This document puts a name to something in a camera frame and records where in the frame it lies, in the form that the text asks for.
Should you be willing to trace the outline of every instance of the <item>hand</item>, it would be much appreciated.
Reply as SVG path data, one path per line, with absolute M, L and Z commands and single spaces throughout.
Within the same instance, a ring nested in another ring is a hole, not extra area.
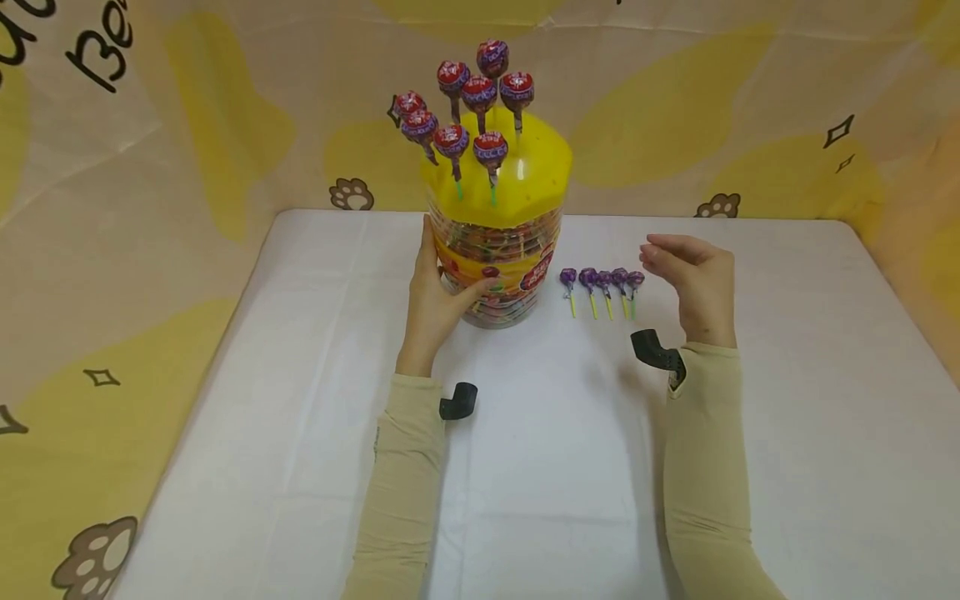
M 733 254 L 689 235 L 648 235 L 640 261 L 677 290 L 688 342 L 736 348 Z
M 423 237 L 413 279 L 410 280 L 410 306 L 407 332 L 396 358 L 396 372 L 414 377 L 429 377 L 433 360 L 460 318 L 487 293 L 496 279 L 481 279 L 460 294 L 448 294 L 440 283 L 443 267 L 437 266 L 430 218 L 423 215 Z

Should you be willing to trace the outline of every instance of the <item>red lollipop wrapper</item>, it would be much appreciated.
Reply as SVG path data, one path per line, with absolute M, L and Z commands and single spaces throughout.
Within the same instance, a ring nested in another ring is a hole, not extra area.
M 400 94 L 394 101 L 394 114 L 400 117 L 401 121 L 418 110 L 426 110 L 426 103 L 423 97 L 412 89 Z
M 423 151 L 430 162 L 440 166 L 436 155 L 433 154 L 433 147 L 430 146 L 433 133 L 437 130 L 438 125 L 437 117 L 432 112 L 418 110 L 403 120 L 403 123 L 400 124 L 400 131 L 407 139 L 423 147 Z
M 460 92 L 469 78 L 470 69 L 464 62 L 444 60 L 437 69 L 437 84 L 450 99 L 450 115 L 457 125 L 460 125 Z
M 474 75 L 464 84 L 464 104 L 477 115 L 480 133 L 487 132 L 487 111 L 496 104 L 496 84 L 483 75 Z
M 500 79 L 510 68 L 510 46 L 499 39 L 483 42 L 477 47 L 477 66 L 490 79 Z
M 508 73 L 500 80 L 500 98 L 514 114 L 514 129 L 523 132 L 523 110 L 534 101 L 534 78 L 529 73 Z
M 491 186 L 496 187 L 496 170 L 503 164 L 509 152 L 507 140 L 500 132 L 481 133 L 473 140 L 473 155 L 480 164 L 487 167 Z
M 461 125 L 450 125 L 433 134 L 433 144 L 437 152 L 453 163 L 453 179 L 460 181 L 460 157 L 470 145 L 470 134 Z

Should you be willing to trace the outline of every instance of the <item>person's left hand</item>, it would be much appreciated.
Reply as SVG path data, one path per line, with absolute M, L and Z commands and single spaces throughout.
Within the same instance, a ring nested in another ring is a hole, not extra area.
M 475 302 L 487 293 L 496 279 L 481 279 L 453 296 L 440 282 L 443 267 L 437 266 L 430 217 L 423 215 L 423 236 L 417 266 L 410 280 L 410 306 L 407 332 L 396 358 L 396 373 L 429 377 L 437 351 L 453 332 L 457 322 Z

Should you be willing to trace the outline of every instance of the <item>white tablecloth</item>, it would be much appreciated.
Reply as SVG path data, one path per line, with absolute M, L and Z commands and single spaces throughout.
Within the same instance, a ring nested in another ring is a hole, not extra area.
M 335 599 L 403 335 L 420 216 L 293 210 L 270 233 L 117 600 Z M 665 374 L 655 277 L 636 323 L 574 320 L 562 267 L 636 266 L 652 231 L 735 251 L 756 549 L 796 600 L 955 598 L 960 394 L 852 231 L 831 222 L 566 217 L 540 306 L 461 324 L 431 600 L 682 598 L 658 540 Z

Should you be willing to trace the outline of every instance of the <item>yellow fabric backdrop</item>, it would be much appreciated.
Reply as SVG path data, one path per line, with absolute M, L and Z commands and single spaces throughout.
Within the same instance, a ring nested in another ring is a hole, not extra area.
M 109 593 L 276 213 L 423 210 L 388 108 L 446 115 L 437 64 L 489 36 L 569 212 L 842 219 L 960 381 L 957 32 L 960 0 L 0 0 L 0 596 Z

